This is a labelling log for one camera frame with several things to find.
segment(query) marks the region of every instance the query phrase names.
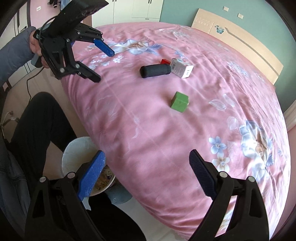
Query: white box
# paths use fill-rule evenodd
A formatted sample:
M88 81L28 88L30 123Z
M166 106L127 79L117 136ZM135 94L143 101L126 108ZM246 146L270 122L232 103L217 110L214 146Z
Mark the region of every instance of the white box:
M172 73L184 79L189 77L192 72L193 65L185 62L181 58L174 58L170 64Z

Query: pink wall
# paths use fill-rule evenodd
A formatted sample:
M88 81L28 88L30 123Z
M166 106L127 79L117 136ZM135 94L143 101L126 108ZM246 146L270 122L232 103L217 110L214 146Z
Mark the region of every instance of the pink wall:
M279 221L278 226L274 234L276 234L280 228L283 226L287 218L289 217L292 209L296 205L296 126L294 126L289 132L289 145L290 145L290 152L291 152L291 180L290 180L290 187L289 193L287 197L287 202Z
M54 8L53 5L47 5L47 0L31 0L30 2L31 25L36 28L42 27L47 20L60 12L59 5L57 8Z

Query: gray sleeve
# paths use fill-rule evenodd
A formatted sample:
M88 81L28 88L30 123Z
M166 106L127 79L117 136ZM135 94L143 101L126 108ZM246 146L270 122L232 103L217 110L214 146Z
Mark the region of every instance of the gray sleeve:
M0 50L0 86L33 58L34 54L30 49L29 41L30 34L34 30L36 30L35 27L26 28Z

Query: green cube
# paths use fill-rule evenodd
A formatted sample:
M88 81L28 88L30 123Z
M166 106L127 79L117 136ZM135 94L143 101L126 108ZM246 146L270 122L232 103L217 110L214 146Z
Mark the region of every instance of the green cube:
M171 108L179 112L184 112L189 104L189 98L180 92L176 92L174 98L172 99Z

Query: green wall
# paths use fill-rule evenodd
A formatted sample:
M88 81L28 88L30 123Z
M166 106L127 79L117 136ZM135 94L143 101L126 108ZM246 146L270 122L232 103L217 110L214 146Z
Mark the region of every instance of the green wall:
M284 68L275 87L285 111L296 99L296 42L276 11L265 0L164 0L160 21L191 26L199 8L239 25L280 60Z

